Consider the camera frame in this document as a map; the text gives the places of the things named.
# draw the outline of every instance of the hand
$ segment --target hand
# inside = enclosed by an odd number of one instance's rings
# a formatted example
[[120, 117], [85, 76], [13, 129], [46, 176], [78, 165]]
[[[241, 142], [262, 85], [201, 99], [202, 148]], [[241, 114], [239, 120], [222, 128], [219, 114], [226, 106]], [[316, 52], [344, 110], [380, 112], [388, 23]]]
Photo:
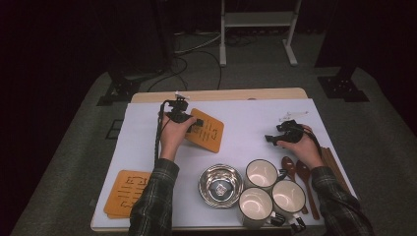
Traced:
[[190, 117], [183, 123], [175, 123], [170, 120], [166, 114], [163, 114], [162, 119], [162, 134], [160, 136], [160, 158], [165, 158], [174, 161], [177, 149], [184, 140], [185, 133], [188, 128], [196, 123], [196, 117]]
[[[306, 132], [312, 131], [310, 127], [306, 125], [302, 126]], [[322, 158], [319, 155], [319, 151], [317, 150], [316, 144], [306, 134], [304, 134], [301, 140], [296, 144], [288, 143], [285, 141], [278, 141], [276, 144], [283, 148], [292, 150], [292, 152], [294, 152], [294, 154], [301, 161], [303, 161], [309, 167], [309, 169], [324, 165]]]

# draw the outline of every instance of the wooden spoon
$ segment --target wooden spoon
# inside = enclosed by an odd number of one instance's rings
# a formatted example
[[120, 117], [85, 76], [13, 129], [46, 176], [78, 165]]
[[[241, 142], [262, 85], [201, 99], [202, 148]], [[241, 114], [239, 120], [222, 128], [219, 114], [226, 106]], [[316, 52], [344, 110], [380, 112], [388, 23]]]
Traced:
[[[292, 180], [292, 182], [295, 182], [296, 169], [295, 169], [295, 164], [292, 161], [292, 159], [288, 156], [284, 156], [281, 160], [281, 166], [283, 169], [286, 169], [288, 171], [288, 176]], [[301, 209], [301, 212], [303, 212], [304, 214], [309, 213], [306, 206], [303, 206], [303, 208]]]
[[312, 191], [310, 189], [310, 176], [311, 172], [309, 167], [307, 167], [306, 164], [304, 164], [302, 161], [298, 160], [296, 163], [296, 171], [297, 175], [303, 180], [304, 184], [307, 188], [307, 195], [309, 197], [309, 203], [310, 203], [310, 209], [312, 210], [313, 218], [320, 219], [319, 212], [317, 211], [316, 204], [314, 203]]

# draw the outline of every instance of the gray carpet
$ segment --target gray carpet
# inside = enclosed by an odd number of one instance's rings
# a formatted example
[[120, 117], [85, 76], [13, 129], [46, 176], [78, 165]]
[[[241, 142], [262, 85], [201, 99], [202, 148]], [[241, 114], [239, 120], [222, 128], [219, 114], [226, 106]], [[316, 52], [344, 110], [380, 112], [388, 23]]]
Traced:
[[[247, 39], [253, 43], [227, 48], [220, 89], [299, 87], [314, 99], [334, 148], [360, 198], [363, 210], [378, 235], [414, 235], [417, 225], [417, 140], [378, 87], [361, 69], [353, 81], [370, 102], [347, 103], [328, 99], [317, 77], [333, 75], [337, 68], [315, 69], [324, 36], [296, 34], [293, 49], [299, 65], [291, 67], [279, 36]], [[182, 49], [199, 45], [206, 37], [180, 36]], [[201, 49], [218, 56], [218, 48]], [[216, 89], [219, 68], [211, 56], [192, 53], [182, 57], [188, 67], [181, 74], [188, 90]], [[175, 60], [172, 70], [184, 67]], [[146, 81], [147, 91], [157, 79]], [[13, 235], [126, 235], [96, 233], [89, 228], [101, 187], [116, 146], [106, 134], [113, 120], [123, 119], [127, 102], [96, 106], [111, 80], [107, 73], [91, 87], [61, 145], [50, 162]], [[178, 77], [167, 79], [151, 91], [184, 90]], [[323, 228], [309, 228], [302, 235], [320, 235]]]

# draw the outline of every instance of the enamel cup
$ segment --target enamel cup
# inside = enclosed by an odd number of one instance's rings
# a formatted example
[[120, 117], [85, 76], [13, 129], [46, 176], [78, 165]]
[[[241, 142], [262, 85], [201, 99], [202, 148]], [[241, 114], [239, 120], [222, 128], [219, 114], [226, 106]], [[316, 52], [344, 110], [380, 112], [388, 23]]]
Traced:
[[306, 224], [298, 212], [306, 203], [303, 189], [289, 180], [276, 182], [272, 188], [273, 211], [285, 217], [295, 233], [306, 229]]
[[249, 188], [239, 198], [239, 218], [249, 229], [261, 228], [272, 214], [273, 203], [269, 193], [261, 188]]
[[245, 188], [258, 187], [270, 192], [276, 181], [284, 179], [286, 175], [286, 170], [282, 169], [278, 172], [269, 161], [256, 159], [246, 167]]

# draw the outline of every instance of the stainless steel bowl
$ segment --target stainless steel bowl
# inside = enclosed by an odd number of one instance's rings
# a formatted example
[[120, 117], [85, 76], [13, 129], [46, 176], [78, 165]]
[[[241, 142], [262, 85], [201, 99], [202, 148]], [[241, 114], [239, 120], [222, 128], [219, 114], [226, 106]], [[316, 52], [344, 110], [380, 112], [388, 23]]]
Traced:
[[212, 207], [231, 207], [243, 191], [243, 180], [231, 166], [217, 164], [206, 169], [199, 179], [199, 191]]

